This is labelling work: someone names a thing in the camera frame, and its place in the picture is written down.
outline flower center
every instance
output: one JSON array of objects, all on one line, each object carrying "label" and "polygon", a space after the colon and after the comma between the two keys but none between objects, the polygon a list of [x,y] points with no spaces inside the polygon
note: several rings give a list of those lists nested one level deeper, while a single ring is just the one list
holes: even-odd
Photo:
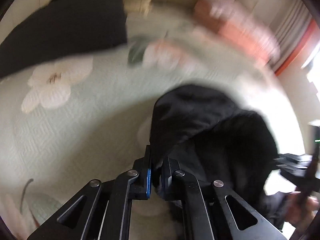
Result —
[{"label": "flower center", "polygon": [[47,80],[47,84],[55,84],[56,80],[60,80],[60,79],[61,79],[61,73],[54,73]]}]

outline black cloth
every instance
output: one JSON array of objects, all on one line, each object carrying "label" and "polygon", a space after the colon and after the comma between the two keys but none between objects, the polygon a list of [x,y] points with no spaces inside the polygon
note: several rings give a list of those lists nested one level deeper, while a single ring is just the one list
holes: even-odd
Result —
[{"label": "black cloth", "polygon": [[0,78],[60,57],[127,43],[122,0],[52,0],[0,45]]},{"label": "black cloth", "polygon": [[178,87],[155,103],[150,150],[154,167],[169,155],[198,180],[221,179],[274,225],[282,208],[263,190],[278,157],[262,117],[225,94],[196,85]]}]

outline red trim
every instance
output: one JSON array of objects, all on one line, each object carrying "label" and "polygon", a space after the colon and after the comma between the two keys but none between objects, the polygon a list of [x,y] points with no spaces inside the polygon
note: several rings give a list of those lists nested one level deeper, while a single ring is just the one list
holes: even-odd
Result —
[{"label": "red trim", "polygon": [[315,34],[315,32],[319,30],[318,25],[314,19],[311,20],[306,32],[301,38],[297,47],[293,50],[293,52],[289,55],[289,57],[283,62],[283,64],[275,71],[276,76],[279,76],[287,66],[290,65],[292,61],[296,59],[296,57],[303,51],[303,49],[307,46],[310,38]]}]

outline white flower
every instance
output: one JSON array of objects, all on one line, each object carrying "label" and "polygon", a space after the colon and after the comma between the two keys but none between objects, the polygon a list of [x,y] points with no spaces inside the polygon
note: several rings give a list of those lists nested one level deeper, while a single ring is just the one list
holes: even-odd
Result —
[{"label": "white flower", "polygon": [[39,104],[48,109],[62,106],[70,98],[71,85],[90,75],[92,62],[92,56],[78,56],[37,66],[28,81],[31,90],[24,98],[21,110],[30,113]]}]

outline mattress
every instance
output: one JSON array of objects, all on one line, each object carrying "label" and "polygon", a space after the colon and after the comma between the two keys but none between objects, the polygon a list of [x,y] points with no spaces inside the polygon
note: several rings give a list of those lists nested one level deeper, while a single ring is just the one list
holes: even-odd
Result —
[{"label": "mattress", "polygon": [[[219,38],[204,43],[190,17],[173,8],[129,14],[127,30],[127,45],[0,81],[0,194],[19,206],[34,179],[23,210],[40,224],[91,179],[115,179],[143,157],[155,101],[181,84],[222,90],[263,116],[279,153],[304,153],[293,109],[267,67],[257,68]],[[175,239],[167,211],[155,193],[150,202],[134,202],[130,239]]]}]

